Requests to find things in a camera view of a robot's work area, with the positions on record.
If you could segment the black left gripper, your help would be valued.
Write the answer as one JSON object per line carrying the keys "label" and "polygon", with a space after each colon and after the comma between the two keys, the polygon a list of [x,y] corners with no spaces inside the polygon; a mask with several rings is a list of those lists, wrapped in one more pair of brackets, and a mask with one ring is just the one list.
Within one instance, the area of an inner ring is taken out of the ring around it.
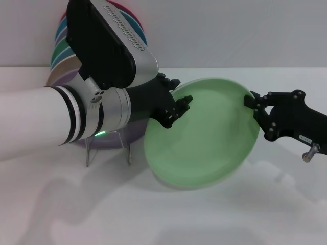
{"label": "black left gripper", "polygon": [[189,109],[193,100],[191,95],[182,97],[176,102],[171,95],[180,84],[179,79],[169,79],[164,73],[147,83],[127,88],[131,104],[131,120],[151,118],[159,112],[158,122],[164,128],[171,128],[173,123],[180,119]]}

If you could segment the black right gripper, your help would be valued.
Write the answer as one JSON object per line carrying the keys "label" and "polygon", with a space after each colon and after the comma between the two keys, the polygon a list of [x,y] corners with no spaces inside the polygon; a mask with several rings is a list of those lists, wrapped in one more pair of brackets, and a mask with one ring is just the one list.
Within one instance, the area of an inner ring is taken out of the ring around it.
{"label": "black right gripper", "polygon": [[[267,141],[291,137],[310,147],[316,144],[318,153],[326,154],[326,115],[305,104],[304,91],[251,94],[244,96],[244,106],[253,110],[253,118]],[[272,107],[270,114],[265,110],[268,106]]]}

